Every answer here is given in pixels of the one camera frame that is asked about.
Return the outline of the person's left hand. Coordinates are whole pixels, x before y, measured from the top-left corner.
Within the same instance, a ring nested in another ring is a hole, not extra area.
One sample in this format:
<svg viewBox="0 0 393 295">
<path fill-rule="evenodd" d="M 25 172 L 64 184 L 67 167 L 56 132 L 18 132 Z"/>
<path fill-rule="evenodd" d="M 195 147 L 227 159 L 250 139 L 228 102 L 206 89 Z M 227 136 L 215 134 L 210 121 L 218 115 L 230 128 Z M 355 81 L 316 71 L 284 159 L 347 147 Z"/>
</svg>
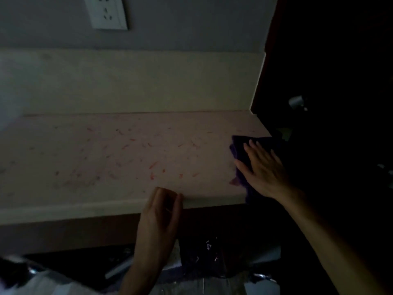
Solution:
<svg viewBox="0 0 393 295">
<path fill-rule="evenodd" d="M 170 233 L 173 203 L 178 193 L 156 187 L 140 215 L 134 257 L 168 261 L 176 235 Z"/>
</svg>

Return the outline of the person's right hand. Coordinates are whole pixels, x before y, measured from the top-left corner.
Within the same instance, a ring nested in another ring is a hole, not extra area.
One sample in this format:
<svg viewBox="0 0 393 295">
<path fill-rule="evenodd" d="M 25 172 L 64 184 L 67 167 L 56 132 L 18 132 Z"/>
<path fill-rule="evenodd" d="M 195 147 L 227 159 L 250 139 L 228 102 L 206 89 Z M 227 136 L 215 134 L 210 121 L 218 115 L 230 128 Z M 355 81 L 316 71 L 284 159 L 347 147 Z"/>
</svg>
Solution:
<svg viewBox="0 0 393 295">
<path fill-rule="evenodd" d="M 244 143 L 243 147 L 248 154 L 248 143 Z M 266 150 L 265 163 L 251 164 L 251 166 L 251 170 L 257 177 L 252 187 L 261 195 L 280 202 L 297 194 L 297 189 L 290 183 L 284 167 L 283 169 L 273 168 L 272 157 Z"/>
</svg>

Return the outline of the purple cleaning cloth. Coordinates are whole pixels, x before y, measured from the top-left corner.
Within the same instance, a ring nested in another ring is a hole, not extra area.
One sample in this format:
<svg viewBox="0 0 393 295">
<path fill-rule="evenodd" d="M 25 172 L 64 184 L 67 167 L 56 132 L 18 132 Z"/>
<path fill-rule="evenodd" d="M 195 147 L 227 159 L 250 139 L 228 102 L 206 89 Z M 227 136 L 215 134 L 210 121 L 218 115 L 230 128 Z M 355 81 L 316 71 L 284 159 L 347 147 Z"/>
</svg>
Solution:
<svg viewBox="0 0 393 295">
<path fill-rule="evenodd" d="M 232 136 L 232 143 L 229 149 L 234 157 L 241 162 L 243 162 L 249 169 L 252 168 L 248 154 L 245 152 L 243 144 L 248 143 L 249 140 L 253 142 L 259 142 L 261 146 L 270 153 L 274 150 L 275 154 L 280 158 L 282 162 L 286 160 L 287 156 L 287 142 L 283 139 L 278 139 L 275 137 L 260 137 L 252 138 L 248 136 Z M 245 202 L 250 205 L 263 205 L 264 202 L 270 201 L 269 198 L 258 193 L 246 180 L 245 176 L 236 168 L 235 178 L 231 184 L 236 184 L 242 186 L 246 190 Z"/>
</svg>

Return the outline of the person's right forearm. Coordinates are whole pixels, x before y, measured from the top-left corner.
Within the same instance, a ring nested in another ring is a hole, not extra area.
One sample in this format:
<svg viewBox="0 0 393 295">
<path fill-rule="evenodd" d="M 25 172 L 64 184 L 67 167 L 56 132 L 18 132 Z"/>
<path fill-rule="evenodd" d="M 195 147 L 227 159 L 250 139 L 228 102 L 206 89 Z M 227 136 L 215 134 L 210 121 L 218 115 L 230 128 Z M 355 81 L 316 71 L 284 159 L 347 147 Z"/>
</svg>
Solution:
<svg viewBox="0 0 393 295">
<path fill-rule="evenodd" d="M 297 188 L 279 188 L 274 198 L 306 237 L 339 295 L 390 295 L 365 261 L 307 203 Z"/>
</svg>

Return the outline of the person's left forearm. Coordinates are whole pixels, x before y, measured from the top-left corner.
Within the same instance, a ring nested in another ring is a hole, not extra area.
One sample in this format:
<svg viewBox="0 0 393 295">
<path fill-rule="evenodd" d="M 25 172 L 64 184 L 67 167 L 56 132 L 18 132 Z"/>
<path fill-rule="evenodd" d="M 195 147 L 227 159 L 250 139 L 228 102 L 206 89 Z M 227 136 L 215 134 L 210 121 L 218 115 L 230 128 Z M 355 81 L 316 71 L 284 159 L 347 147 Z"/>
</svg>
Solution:
<svg viewBox="0 0 393 295">
<path fill-rule="evenodd" d="M 149 295 L 166 261 L 134 257 L 125 274 L 118 295 Z"/>
</svg>

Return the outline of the black plastic bag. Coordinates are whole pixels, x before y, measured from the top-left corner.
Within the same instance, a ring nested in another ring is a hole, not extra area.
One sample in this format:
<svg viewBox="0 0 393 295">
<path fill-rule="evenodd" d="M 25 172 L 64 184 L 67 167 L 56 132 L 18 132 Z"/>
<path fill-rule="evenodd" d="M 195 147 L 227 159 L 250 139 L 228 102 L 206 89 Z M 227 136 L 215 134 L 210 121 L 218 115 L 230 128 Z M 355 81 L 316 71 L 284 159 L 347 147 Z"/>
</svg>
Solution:
<svg viewBox="0 0 393 295">
<path fill-rule="evenodd" d="M 184 278 L 232 278 L 243 272 L 276 272 L 281 259 L 277 241 L 251 238 L 234 240 L 218 236 L 181 237 L 181 270 Z"/>
</svg>

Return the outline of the white plastic bag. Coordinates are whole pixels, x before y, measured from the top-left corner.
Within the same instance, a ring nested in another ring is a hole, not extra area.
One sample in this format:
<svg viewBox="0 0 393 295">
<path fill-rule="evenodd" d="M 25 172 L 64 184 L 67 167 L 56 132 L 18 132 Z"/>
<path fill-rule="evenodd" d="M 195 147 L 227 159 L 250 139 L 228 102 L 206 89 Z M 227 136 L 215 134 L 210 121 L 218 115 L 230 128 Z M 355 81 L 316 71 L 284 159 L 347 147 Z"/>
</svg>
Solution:
<svg viewBox="0 0 393 295">
<path fill-rule="evenodd" d="M 0 257 L 0 295 L 102 295 L 52 271 Z"/>
</svg>

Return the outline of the white wall socket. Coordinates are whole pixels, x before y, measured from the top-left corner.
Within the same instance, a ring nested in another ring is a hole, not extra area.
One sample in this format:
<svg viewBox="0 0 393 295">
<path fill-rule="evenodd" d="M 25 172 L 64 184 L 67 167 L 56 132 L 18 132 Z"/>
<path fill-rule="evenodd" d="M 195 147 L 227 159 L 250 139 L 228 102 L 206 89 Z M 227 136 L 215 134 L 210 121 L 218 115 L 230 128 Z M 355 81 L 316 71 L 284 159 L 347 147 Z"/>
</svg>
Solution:
<svg viewBox="0 0 393 295">
<path fill-rule="evenodd" d="M 123 0 L 84 0 L 93 29 L 128 30 Z"/>
</svg>

